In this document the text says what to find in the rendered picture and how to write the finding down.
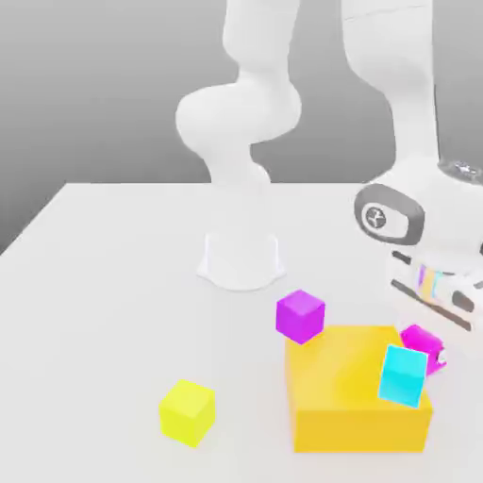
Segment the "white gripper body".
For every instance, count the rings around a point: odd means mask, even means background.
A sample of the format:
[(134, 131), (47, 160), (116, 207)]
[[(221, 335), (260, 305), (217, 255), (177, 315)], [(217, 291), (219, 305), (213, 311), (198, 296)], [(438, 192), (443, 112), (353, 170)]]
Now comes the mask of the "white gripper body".
[(393, 278), (391, 286), (415, 302), (422, 325), (449, 342), (475, 342), (475, 278), (426, 277), (421, 283)]

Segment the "small magenta cube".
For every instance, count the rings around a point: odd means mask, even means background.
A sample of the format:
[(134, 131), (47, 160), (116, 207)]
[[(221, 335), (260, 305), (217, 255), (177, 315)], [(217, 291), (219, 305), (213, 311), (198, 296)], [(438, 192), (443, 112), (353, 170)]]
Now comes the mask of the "small magenta cube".
[(410, 325), (400, 332), (404, 346), (427, 355), (426, 374), (433, 375), (445, 366), (436, 364), (436, 356), (445, 349), (443, 341), (419, 325)]

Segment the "small cyan cube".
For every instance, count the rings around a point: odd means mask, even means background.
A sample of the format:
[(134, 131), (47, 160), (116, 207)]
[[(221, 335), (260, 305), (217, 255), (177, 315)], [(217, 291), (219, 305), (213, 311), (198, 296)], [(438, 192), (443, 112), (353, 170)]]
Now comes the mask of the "small cyan cube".
[(424, 352), (389, 344), (380, 374), (380, 399), (418, 408), (426, 379), (428, 355)]

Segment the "small purple cube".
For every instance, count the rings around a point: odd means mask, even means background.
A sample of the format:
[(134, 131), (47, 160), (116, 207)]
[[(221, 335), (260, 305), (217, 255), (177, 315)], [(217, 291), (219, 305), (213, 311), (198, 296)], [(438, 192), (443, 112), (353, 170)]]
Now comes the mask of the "small purple cube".
[(294, 291), (276, 303), (276, 330), (298, 344), (320, 334), (324, 323), (325, 302), (306, 291)]

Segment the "small yellow cube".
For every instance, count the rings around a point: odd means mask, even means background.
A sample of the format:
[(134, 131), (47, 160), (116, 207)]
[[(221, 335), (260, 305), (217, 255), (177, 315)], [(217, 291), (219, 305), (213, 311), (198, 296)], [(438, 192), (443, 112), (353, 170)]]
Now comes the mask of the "small yellow cube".
[(196, 447), (215, 422), (215, 392), (179, 379), (158, 405), (161, 433)]

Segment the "large orange box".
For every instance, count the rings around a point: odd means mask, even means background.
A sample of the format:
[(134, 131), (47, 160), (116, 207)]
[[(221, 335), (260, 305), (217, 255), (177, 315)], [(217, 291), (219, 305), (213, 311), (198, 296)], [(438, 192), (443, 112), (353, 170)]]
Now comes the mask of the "large orange box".
[(285, 342), (292, 447), (297, 453), (418, 453), (433, 408), (423, 381), (417, 407), (379, 396), (391, 325), (330, 325), (310, 341)]

